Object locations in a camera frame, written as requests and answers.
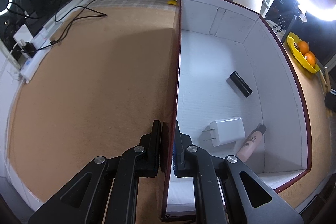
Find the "wall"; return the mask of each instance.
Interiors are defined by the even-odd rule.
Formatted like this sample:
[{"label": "wall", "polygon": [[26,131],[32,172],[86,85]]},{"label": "wall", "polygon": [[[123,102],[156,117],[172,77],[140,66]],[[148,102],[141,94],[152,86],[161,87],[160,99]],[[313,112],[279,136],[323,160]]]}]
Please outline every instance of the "wall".
[{"label": "wall", "polygon": [[0,178],[0,193],[14,215],[16,215],[23,224],[27,223],[34,211],[29,208],[6,178]]},{"label": "wall", "polygon": [[[0,67],[4,65],[6,56],[0,52]],[[11,105],[21,85],[19,71],[10,62],[7,62],[3,75],[0,76],[0,177],[6,176],[4,166],[5,150],[7,143],[7,121]]]}]

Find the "yellow penguin foot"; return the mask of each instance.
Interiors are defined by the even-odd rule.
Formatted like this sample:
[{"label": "yellow penguin foot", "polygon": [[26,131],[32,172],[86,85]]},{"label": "yellow penguin foot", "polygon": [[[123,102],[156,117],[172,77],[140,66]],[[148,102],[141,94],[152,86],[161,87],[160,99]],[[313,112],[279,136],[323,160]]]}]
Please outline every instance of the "yellow penguin foot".
[{"label": "yellow penguin foot", "polygon": [[176,1],[175,0],[168,0],[167,4],[175,5],[176,6]]}]

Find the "white power adapter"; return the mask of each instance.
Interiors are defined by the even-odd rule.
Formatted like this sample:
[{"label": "white power adapter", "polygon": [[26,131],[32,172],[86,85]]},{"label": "white power adapter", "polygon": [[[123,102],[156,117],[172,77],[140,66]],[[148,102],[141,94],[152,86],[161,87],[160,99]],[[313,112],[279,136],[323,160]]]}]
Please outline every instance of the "white power adapter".
[{"label": "white power adapter", "polygon": [[210,135],[213,146],[236,142],[245,138],[241,117],[215,120],[210,123]]}]

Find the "metal screw cap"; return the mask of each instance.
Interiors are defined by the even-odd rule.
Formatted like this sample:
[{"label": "metal screw cap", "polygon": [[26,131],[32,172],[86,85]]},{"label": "metal screw cap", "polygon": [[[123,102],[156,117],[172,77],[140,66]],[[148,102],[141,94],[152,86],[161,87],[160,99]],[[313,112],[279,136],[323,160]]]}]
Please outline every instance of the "metal screw cap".
[{"label": "metal screw cap", "polygon": [[237,159],[236,156],[230,155],[230,156],[227,157],[227,161],[232,163],[232,164],[235,164],[238,161],[238,159]]},{"label": "metal screw cap", "polygon": [[190,145],[190,146],[187,147],[187,150],[189,152],[196,152],[197,151],[197,146]]},{"label": "metal screw cap", "polygon": [[145,148],[141,145],[138,145],[138,146],[134,147],[134,151],[137,152],[137,153],[141,153],[141,152],[145,151]]},{"label": "metal screw cap", "polygon": [[94,162],[96,164],[102,164],[105,161],[105,158],[103,156],[98,156],[95,158]]}]

